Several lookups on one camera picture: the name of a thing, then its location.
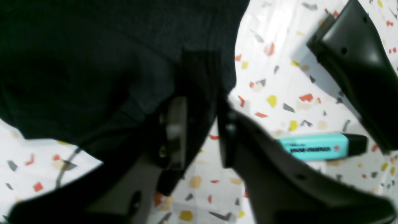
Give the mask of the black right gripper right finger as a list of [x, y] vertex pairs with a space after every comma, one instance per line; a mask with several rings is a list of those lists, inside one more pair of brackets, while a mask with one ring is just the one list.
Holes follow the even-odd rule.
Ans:
[[245, 182], [258, 224], [391, 224], [390, 200], [356, 190], [283, 150], [255, 121], [217, 99], [222, 164]]

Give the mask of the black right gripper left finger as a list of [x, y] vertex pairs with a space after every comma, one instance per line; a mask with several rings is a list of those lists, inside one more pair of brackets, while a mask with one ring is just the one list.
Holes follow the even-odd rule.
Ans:
[[131, 132], [102, 166], [57, 190], [16, 204], [9, 224], [145, 224], [163, 170], [185, 167], [188, 98]]

